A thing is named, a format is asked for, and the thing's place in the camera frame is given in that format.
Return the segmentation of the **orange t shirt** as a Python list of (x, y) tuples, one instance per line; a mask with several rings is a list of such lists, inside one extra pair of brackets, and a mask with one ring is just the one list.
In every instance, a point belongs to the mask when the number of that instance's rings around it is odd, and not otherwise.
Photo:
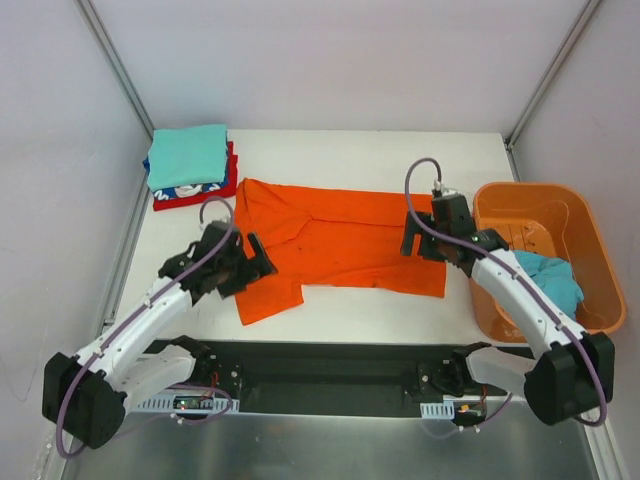
[(443, 297), (445, 265), (401, 253), (406, 215), (400, 193), (243, 180), (236, 225), (259, 237), (277, 272), (236, 295), (242, 324), (302, 305), (311, 285)]

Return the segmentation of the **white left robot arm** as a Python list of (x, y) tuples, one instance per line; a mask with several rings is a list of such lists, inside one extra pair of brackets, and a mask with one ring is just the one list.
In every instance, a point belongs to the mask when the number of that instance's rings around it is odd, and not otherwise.
[(213, 392), (212, 353), (203, 343), (182, 335), (147, 359), (142, 354), (203, 297), (230, 297), (276, 271), (257, 234), (209, 223), (200, 240), (164, 262), (125, 318), (75, 354), (56, 353), (46, 363), (42, 414), (55, 425), (59, 454), (71, 455), (65, 434), (102, 447), (132, 409), (169, 387)]

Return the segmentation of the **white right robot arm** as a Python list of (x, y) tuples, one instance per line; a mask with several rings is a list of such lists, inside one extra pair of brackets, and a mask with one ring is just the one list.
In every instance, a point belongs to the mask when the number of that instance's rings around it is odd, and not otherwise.
[(401, 252), (447, 262), (488, 293), (509, 315), (531, 350), (510, 354), (477, 342), (454, 351), (433, 383), (454, 395), (473, 394), (484, 384), (524, 398), (533, 414), (552, 426), (575, 420), (599, 427), (613, 397), (615, 347), (603, 333), (589, 333), (532, 280), (506, 239), (478, 228), (459, 193), (437, 195), (433, 213), (408, 209)]

